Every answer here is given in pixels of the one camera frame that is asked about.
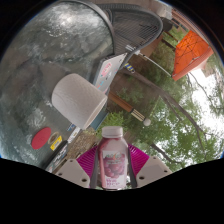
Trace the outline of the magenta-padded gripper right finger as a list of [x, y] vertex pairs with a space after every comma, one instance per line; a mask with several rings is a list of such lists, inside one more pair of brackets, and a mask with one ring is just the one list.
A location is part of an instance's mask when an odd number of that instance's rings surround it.
[[131, 144], [128, 145], [128, 149], [128, 169], [133, 189], [146, 186], [172, 173], [157, 156], [148, 156]]

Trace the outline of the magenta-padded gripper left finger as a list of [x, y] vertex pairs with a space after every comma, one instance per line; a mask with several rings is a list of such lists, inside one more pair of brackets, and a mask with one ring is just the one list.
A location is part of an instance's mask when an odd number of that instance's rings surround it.
[[56, 175], [83, 188], [95, 189], [98, 179], [97, 147], [77, 159], [68, 159]]

